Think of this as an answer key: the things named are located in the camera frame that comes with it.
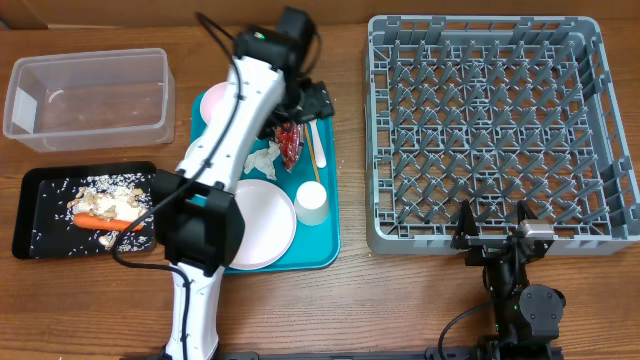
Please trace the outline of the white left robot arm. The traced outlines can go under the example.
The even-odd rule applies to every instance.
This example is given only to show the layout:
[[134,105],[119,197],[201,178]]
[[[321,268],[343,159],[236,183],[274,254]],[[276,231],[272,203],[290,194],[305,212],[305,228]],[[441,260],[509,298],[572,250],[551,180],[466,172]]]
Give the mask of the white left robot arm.
[[163,359],[213,359],[222,275],[237,254],[245,220],[235,189],[254,142],[284,124],[334,115],[326,86],[302,65],[319,36],[310,15],[287,7],[274,29],[249,26],[233,39],[219,109],[175,172],[152,186],[153,227],[174,284],[173,328]]

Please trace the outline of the wooden chopstick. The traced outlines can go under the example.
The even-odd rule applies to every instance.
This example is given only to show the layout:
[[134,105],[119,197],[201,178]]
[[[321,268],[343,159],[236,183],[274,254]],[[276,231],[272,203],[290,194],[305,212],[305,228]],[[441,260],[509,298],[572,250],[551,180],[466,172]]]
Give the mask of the wooden chopstick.
[[309,129],[307,128],[307,125],[303,125],[303,130],[304,130],[304,134],[306,137],[306,142],[307,142],[307,146],[308,146],[308,150],[309,150],[309,154],[310,154],[310,158],[311,158],[311,163],[312,163],[312,167],[313,167],[313,171],[314,171],[314,176],[315,176],[315,181],[318,183],[321,183],[321,178],[319,175],[319,171],[318,171],[318,167],[317,167],[317,163],[316,163],[316,159],[315,159],[315,154],[314,154],[314,150],[313,150],[313,142],[311,140],[311,136],[310,136],[310,132]]

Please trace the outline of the pile of white rice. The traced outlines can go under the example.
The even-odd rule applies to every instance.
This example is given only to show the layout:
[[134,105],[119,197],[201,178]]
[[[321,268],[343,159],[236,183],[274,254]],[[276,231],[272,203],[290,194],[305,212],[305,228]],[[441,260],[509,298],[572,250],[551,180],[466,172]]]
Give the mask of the pile of white rice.
[[34,258],[106,254],[120,231],[151,207],[151,174],[66,177],[39,184]]

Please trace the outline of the white bowl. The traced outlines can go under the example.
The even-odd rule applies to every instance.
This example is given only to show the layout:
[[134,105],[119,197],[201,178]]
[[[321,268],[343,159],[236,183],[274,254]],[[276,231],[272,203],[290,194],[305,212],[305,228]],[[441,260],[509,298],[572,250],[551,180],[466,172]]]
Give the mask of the white bowl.
[[186,161],[190,157],[191,153],[194,151],[194,149],[199,144],[200,139],[201,139],[201,136],[197,137],[194,141],[191,142],[191,144],[189,145],[189,147],[188,147],[188,149],[187,149],[187,151],[185,153],[185,156],[183,158],[184,161]]

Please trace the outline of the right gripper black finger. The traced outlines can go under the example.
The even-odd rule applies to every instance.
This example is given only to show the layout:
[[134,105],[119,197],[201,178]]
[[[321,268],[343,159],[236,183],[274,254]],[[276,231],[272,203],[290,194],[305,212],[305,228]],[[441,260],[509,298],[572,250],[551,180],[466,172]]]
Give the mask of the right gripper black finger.
[[468,200],[464,200],[461,204],[458,224],[454,235],[452,236],[450,247],[457,250],[468,250],[473,246],[477,246],[478,241],[479,231],[476,226],[470,202]]
[[521,223],[524,220],[537,220],[538,217],[533,213],[531,208],[524,200],[519,200],[516,205],[517,222]]

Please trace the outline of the white plastic fork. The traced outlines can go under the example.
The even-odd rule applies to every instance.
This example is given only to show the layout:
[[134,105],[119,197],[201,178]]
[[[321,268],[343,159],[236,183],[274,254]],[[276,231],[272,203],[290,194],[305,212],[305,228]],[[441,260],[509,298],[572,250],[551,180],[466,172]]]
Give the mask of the white plastic fork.
[[312,137],[316,165],[318,168],[325,168],[327,165],[327,160],[324,153],[323,144],[320,138],[317,121],[316,120],[310,121],[309,127],[311,130],[311,137]]

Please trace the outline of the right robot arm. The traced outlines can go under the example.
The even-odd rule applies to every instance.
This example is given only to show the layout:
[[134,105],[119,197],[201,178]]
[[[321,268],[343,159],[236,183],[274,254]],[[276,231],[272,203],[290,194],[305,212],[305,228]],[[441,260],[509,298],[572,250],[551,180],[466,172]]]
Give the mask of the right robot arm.
[[[490,299],[452,319],[440,333],[436,359],[532,359],[553,360],[563,357],[562,350],[551,346],[559,337],[559,323],[566,298],[557,289],[532,284],[526,265],[542,259],[554,243],[555,232],[540,220],[524,201],[516,208],[517,227],[504,238],[482,237],[470,203],[460,209],[451,247],[465,252],[465,264],[482,269],[483,286]],[[446,348],[444,339],[460,320],[484,309],[494,312],[494,335],[479,338],[466,348]]]

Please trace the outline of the peanut shells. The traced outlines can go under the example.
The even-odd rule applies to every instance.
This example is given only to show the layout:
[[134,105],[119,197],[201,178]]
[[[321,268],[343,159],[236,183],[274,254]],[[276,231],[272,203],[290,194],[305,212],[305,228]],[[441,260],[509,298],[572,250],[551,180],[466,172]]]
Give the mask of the peanut shells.
[[[105,220],[117,219],[132,223],[148,209],[143,202],[144,195],[142,189],[127,186],[110,186],[103,190],[97,187],[81,187],[75,198],[67,203],[67,208],[71,213],[72,223],[73,216],[78,213],[88,213]],[[115,238],[121,233],[106,230],[93,231],[98,233],[98,241],[106,249],[114,245]]]

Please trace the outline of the white plate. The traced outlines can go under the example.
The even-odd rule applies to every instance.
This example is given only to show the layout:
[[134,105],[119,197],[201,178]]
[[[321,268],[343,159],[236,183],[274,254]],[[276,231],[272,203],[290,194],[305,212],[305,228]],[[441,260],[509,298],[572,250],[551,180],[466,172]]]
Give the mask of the white plate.
[[235,199],[245,231],[230,267],[248,271],[271,265],[287,252],[295,237],[293,203],[278,186],[258,179],[241,180]]

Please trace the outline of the white tissue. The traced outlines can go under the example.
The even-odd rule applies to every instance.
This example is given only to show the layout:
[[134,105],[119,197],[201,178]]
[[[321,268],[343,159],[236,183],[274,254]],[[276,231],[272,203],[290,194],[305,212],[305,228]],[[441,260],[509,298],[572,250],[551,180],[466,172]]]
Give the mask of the white tissue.
[[274,161],[280,155],[279,145],[273,141],[268,142],[268,147],[251,153],[244,164],[244,173],[249,174],[257,169],[263,173],[267,179],[276,180]]

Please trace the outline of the orange carrot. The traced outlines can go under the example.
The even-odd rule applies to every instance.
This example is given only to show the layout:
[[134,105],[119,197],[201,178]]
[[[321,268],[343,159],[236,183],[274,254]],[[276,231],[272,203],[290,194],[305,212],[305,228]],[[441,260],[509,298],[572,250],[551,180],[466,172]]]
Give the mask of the orange carrot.
[[88,213],[78,213],[73,216],[73,223],[83,229],[106,230],[122,232],[128,228],[131,223],[127,221],[110,219],[105,220]]

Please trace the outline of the pink bowl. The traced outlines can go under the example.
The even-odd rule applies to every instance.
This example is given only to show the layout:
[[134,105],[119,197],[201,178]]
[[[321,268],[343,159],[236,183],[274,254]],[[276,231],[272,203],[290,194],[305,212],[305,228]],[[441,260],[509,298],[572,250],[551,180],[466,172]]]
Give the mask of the pink bowl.
[[203,95],[200,103],[200,115],[208,125],[217,112],[216,108],[221,104],[226,91],[227,83],[221,82],[209,88]]

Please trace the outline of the red snack wrapper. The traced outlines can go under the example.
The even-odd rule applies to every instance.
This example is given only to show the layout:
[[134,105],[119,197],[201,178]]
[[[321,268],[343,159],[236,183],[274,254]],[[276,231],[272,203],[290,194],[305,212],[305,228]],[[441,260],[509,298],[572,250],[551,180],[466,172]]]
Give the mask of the red snack wrapper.
[[274,140],[279,147],[284,168],[291,172],[297,164],[304,146],[301,126],[290,122],[276,127]]

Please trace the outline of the white paper cup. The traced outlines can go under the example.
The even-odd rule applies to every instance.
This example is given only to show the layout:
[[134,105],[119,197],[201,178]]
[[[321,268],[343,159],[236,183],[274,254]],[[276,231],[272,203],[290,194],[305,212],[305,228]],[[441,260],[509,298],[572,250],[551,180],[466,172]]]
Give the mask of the white paper cup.
[[308,226],[323,223],[329,214],[329,200],[325,187],[317,181],[302,183],[296,192],[294,208],[301,223]]

